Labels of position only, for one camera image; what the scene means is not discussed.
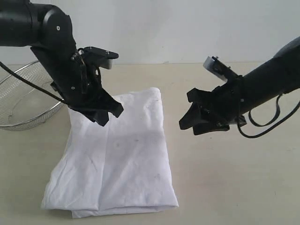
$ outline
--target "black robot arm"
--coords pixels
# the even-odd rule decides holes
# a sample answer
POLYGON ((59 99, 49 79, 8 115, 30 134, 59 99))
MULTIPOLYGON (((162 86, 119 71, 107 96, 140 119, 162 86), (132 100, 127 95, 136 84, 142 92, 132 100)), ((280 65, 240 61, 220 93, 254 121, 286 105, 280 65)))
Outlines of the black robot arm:
POLYGON ((103 88, 99 67, 111 68, 118 54, 95 47, 77 50, 72 22, 54 5, 29 0, 0 1, 0 46, 31 46, 54 80, 52 87, 71 109, 104 126, 108 112, 119 117, 123 107, 103 88))
POLYGON ((265 126, 253 120, 251 110, 278 96, 277 113, 266 124, 270 125, 279 117, 279 98, 300 88, 300 37, 246 76, 238 76, 217 57, 209 57, 204 67, 227 83, 213 91, 195 88, 187 94, 192 106, 180 120, 182 130, 193 128, 195 135, 201 135, 213 131, 228 131, 229 125, 237 124, 242 135, 257 138, 290 118, 300 107, 300 103, 297 104, 290 114, 261 134, 248 136, 240 128, 246 125, 242 116, 246 112, 249 112, 249 119, 255 126, 265 126))

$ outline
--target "basket rim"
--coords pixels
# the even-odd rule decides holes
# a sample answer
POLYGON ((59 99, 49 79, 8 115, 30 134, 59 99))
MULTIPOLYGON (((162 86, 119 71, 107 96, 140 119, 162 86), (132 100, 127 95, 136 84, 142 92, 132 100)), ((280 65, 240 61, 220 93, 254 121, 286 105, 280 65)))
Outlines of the basket rim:
MULTIPOLYGON (((29 63, 29 64, 27 64, 27 65, 25 65, 25 66, 19 68, 18 70, 16 70, 15 73, 18 73, 18 72, 20 72, 21 70, 23 70, 23 69, 25 69, 25 68, 27 68, 27 67, 29 67, 29 66, 32 66, 32 65, 34 65, 34 64, 36 64, 36 63, 39 63, 39 61, 37 60, 37 61, 31 62, 31 63, 29 63)), ((2 79, 2 80, 0 81, 0 85, 3 84, 3 83, 4 83, 8 78, 10 78, 10 77, 12 77, 12 75, 8 75, 8 76, 5 77, 4 79, 2 79)), ((26 123, 30 123, 30 122, 36 120, 37 118, 39 118, 39 117, 45 115, 46 113, 50 112, 51 110, 53 110, 54 108, 56 108, 56 107, 59 106, 60 104, 62 104, 62 102, 58 102, 56 105, 54 105, 53 107, 51 107, 51 108, 48 109, 47 111, 45 111, 45 112, 39 114, 38 116, 36 116, 36 117, 34 117, 34 118, 30 119, 30 120, 27 120, 27 121, 24 121, 24 122, 20 122, 20 123, 16 123, 16 124, 7 124, 7 125, 1 125, 1 124, 0 124, 0 128, 11 128, 11 127, 16 127, 16 126, 23 125, 23 124, 26 124, 26 123)))

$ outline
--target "white cloth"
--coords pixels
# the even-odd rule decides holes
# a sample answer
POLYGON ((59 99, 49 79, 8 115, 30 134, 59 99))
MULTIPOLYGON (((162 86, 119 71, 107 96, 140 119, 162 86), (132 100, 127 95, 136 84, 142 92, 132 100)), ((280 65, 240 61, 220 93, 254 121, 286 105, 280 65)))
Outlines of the white cloth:
POLYGON ((51 173, 42 209, 71 210, 82 218, 178 207, 159 89, 115 99, 124 112, 105 127, 69 110, 65 155, 51 173))

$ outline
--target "metal mesh basket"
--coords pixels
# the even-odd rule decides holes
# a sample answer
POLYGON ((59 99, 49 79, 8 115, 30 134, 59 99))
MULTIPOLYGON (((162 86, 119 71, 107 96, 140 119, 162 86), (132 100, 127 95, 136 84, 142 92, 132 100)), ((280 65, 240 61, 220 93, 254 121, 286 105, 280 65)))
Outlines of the metal mesh basket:
MULTIPOLYGON (((44 67, 35 61, 16 73, 60 97, 44 67)), ((9 75, 0 81, 0 128, 20 131, 38 126, 52 117, 63 104, 9 75)))

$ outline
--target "white towel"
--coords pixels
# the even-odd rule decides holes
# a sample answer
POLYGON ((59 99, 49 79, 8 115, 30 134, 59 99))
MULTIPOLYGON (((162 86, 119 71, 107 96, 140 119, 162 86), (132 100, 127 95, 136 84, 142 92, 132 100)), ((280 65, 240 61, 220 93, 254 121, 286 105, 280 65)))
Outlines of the white towel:
POLYGON ((69 110, 65 155, 51 173, 42 209, 71 210, 82 218, 178 207, 159 89, 115 99, 124 112, 105 127, 69 110))

